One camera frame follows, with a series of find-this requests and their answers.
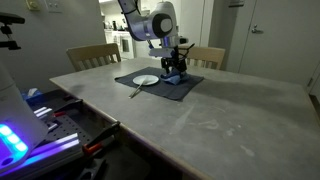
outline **blue led light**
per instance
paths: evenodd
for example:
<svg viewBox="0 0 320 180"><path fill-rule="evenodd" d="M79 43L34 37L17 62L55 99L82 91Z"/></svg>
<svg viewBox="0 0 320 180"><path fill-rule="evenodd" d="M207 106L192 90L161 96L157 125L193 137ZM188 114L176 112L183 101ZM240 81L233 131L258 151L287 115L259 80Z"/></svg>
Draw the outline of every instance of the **blue led light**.
<svg viewBox="0 0 320 180"><path fill-rule="evenodd" d="M11 134L10 136L7 136L7 139L9 140L9 142L11 142L12 144L17 144L20 139L18 138L17 135L15 134Z"/></svg>
<svg viewBox="0 0 320 180"><path fill-rule="evenodd" d="M20 142L19 144L16 144L16 148L19 150L19 151L25 151L28 149L28 147L23 143L23 142Z"/></svg>
<svg viewBox="0 0 320 180"><path fill-rule="evenodd" d="M8 136L12 133L11 129L8 126L0 125L0 133L4 136Z"/></svg>

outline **wooden chair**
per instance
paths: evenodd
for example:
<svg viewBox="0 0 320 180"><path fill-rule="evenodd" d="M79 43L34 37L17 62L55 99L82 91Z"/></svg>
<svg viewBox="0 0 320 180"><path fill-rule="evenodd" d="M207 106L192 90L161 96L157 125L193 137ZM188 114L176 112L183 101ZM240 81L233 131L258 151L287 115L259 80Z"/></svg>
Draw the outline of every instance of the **wooden chair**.
<svg viewBox="0 0 320 180"><path fill-rule="evenodd" d="M179 48L188 48L189 46L179 46ZM185 54L186 50L179 50L179 53ZM220 69L224 57L225 49L213 47L192 47L187 55L187 65L200 66L210 69Z"/></svg>
<svg viewBox="0 0 320 180"><path fill-rule="evenodd" d="M76 71L121 62L115 43L71 48L67 49L67 55Z"/></svg>

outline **blue placemat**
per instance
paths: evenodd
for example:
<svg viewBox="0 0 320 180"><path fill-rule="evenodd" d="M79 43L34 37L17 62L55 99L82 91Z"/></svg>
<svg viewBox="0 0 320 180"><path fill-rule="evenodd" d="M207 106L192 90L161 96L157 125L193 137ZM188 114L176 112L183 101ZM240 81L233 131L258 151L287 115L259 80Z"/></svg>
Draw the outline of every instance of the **blue placemat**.
<svg viewBox="0 0 320 180"><path fill-rule="evenodd" d="M138 87L138 85L133 83L133 79L135 77L140 75L155 75L157 77L160 77L161 74L165 74L164 69L147 67L126 76L117 77L115 78L115 81L136 88ZM190 77L187 81L183 81L178 85L167 84L160 79L158 83L151 86L143 86L141 90L168 99L182 101L182 99L189 93L189 91L204 79L203 77L190 74L189 76Z"/></svg>

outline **white plate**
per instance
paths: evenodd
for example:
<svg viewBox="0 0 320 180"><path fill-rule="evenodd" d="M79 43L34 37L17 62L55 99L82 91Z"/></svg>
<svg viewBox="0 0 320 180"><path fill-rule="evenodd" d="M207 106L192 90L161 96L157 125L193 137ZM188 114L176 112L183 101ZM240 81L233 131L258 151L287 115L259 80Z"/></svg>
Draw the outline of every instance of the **white plate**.
<svg viewBox="0 0 320 180"><path fill-rule="evenodd" d="M143 85L148 86L148 85L152 85L155 84L159 81L159 78L157 76L153 76L153 75L142 75L142 76L137 76L133 79L133 82L137 85L140 85L142 83L142 81L144 80L144 78L146 78L146 81L143 83Z"/></svg>

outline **table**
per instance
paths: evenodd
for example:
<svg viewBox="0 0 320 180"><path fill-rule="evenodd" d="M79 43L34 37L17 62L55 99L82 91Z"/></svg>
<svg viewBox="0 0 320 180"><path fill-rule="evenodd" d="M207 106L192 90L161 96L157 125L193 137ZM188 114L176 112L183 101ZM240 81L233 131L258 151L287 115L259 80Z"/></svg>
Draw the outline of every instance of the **table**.
<svg viewBox="0 0 320 180"><path fill-rule="evenodd" d="M182 102L116 83L160 61L137 58L52 78L94 111L200 179L320 179L320 128L299 85L188 67L204 76Z"/></svg>

